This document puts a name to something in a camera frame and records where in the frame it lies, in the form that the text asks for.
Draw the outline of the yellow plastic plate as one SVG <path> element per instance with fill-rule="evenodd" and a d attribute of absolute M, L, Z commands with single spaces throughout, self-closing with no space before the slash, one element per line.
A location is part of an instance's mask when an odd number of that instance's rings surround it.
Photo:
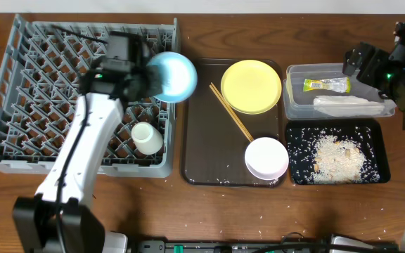
<path fill-rule="evenodd" d="M 269 64 L 259 60 L 241 60 L 224 72 L 220 91 L 234 110 L 258 115 L 277 104 L 282 94 L 282 82 Z"/>

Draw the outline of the white paper napkin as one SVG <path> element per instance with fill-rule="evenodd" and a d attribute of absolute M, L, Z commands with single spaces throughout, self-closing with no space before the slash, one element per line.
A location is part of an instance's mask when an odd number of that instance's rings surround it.
<path fill-rule="evenodd" d="M 332 117 L 376 116 L 384 112 L 381 103 L 356 96 L 317 96 L 314 109 Z"/>

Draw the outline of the white plastic cup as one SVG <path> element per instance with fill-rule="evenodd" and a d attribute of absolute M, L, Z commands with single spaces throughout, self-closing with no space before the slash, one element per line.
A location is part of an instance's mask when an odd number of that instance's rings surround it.
<path fill-rule="evenodd" d="M 139 122 L 131 130 L 136 149 L 144 155 L 157 153 L 163 146 L 162 134 L 151 124 Z"/>

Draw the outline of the green snack wrapper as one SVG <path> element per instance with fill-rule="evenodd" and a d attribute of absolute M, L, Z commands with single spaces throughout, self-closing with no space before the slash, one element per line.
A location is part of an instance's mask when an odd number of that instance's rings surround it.
<path fill-rule="evenodd" d="M 349 93 L 351 82 L 349 77 L 338 77 L 330 79 L 305 79 L 303 91 L 327 90 L 337 93 Z"/>

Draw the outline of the pink white bowl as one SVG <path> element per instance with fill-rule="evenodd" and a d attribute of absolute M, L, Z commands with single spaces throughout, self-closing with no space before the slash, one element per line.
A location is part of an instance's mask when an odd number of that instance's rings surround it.
<path fill-rule="evenodd" d="M 245 149 L 244 160 L 248 171 L 265 181 L 284 175 L 290 161 L 286 147 L 270 137 L 257 138 L 251 142 Z"/>

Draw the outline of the light blue bowl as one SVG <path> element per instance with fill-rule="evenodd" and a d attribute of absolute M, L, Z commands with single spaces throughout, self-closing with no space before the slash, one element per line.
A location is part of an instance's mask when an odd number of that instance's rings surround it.
<path fill-rule="evenodd" d="M 198 76 L 193 63 L 180 53 L 167 51 L 153 56 L 148 66 L 158 68 L 162 92 L 154 98 L 166 103 L 180 103 L 195 91 Z"/>

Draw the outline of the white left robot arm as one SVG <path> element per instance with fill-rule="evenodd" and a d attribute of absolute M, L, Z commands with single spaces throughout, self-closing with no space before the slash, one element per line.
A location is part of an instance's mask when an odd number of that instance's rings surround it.
<path fill-rule="evenodd" d="M 106 231 L 91 212 L 96 176 L 130 103 L 161 93 L 146 40 L 111 32 L 105 55 L 79 76 L 77 108 L 53 168 L 12 217 L 25 252 L 126 252 L 127 236 Z"/>

